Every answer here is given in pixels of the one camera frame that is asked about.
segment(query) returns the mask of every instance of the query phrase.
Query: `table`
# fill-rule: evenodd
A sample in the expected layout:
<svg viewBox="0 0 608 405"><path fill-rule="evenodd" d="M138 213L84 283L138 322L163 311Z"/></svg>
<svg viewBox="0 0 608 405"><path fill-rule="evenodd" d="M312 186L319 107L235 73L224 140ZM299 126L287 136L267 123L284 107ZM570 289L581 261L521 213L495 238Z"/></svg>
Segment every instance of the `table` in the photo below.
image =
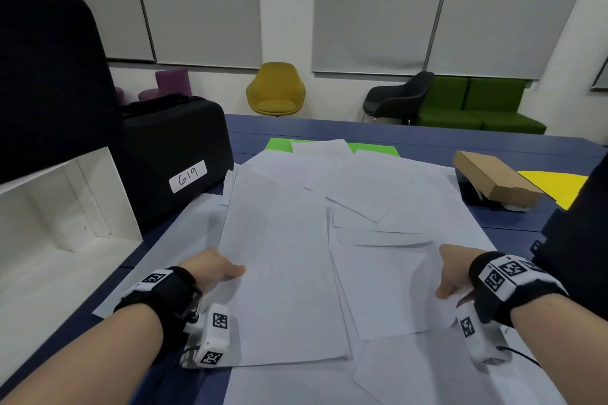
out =
<svg viewBox="0 0 608 405"><path fill-rule="evenodd" d="M579 175L589 175L606 154L604 147L588 140L536 134L242 115L227 115L226 121L236 163L244 163L262 151L273 137L303 140L344 138L349 142L384 144L395 146L402 157L448 166L452 166L456 150L472 150L496 155L515 170L564 171ZM215 186L208 192L221 194L222 185ZM540 231L556 208L555 202L548 197L524 214L469 207L496 248L528 258L531 257L530 246L535 240L543 239ZM99 318L91 314L92 311L125 278L177 216L175 214L144 234L143 243L133 254L0 387L0 400L55 352L99 322ZM210 373L184 371L175 368L174 363L175 358L167 359L164 364L151 369L149 377L142 384L142 396L153 391L158 403L165 402L163 397L176 404L223 403L230 377L229 369ZM165 375L161 382L158 382L159 375Z"/></svg>

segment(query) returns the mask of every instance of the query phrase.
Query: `cable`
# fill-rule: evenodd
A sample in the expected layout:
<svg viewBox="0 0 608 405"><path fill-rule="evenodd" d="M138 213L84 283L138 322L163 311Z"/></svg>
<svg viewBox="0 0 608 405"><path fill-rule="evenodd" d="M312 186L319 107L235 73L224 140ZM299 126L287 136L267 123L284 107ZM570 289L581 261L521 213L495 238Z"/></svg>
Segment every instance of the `cable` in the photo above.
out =
<svg viewBox="0 0 608 405"><path fill-rule="evenodd" d="M542 368L540 363L538 363L533 358L528 357L526 354L521 353L520 351L516 351L515 349L511 349L510 347L506 347L506 346L496 346L496 348L499 351L511 351L511 352L514 352L515 354L519 354L519 355L521 355L521 357L528 359L530 362L532 362L532 363L536 364L537 366L539 366L540 368Z"/></svg>

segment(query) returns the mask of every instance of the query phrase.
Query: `yellow armchair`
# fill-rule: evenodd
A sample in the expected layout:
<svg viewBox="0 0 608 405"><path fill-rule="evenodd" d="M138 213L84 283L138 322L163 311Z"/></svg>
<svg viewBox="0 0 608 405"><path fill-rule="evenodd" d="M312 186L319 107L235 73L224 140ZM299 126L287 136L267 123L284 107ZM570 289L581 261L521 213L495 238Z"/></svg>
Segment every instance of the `yellow armchair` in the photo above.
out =
<svg viewBox="0 0 608 405"><path fill-rule="evenodd" d="M289 63L264 63L247 87L251 109L266 116L288 116L304 104L306 87Z"/></svg>

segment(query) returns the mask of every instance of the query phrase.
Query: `forearm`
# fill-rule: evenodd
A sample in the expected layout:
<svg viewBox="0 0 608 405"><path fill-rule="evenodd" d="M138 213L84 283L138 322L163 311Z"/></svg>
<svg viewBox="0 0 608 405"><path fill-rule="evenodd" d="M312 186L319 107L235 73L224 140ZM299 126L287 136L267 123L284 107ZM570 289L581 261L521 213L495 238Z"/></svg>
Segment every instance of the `forearm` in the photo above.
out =
<svg viewBox="0 0 608 405"><path fill-rule="evenodd" d="M52 356L1 405L127 403L161 344L155 312L125 307Z"/></svg>
<svg viewBox="0 0 608 405"><path fill-rule="evenodd" d="M608 322L558 294L513 309L511 320L570 405L606 402Z"/></svg>

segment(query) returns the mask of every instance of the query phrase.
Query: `green sofa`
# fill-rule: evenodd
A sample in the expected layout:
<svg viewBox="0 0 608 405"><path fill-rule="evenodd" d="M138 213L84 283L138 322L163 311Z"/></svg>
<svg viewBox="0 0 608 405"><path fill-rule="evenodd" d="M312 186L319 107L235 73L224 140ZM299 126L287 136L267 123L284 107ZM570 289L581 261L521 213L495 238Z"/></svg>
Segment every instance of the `green sofa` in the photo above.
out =
<svg viewBox="0 0 608 405"><path fill-rule="evenodd" d="M546 125L517 113L526 81L469 79L463 110L479 119L482 130L543 134Z"/></svg>
<svg viewBox="0 0 608 405"><path fill-rule="evenodd" d="M468 83L469 79L464 77L436 76L413 124L424 127L481 129L481 120L462 110Z"/></svg>

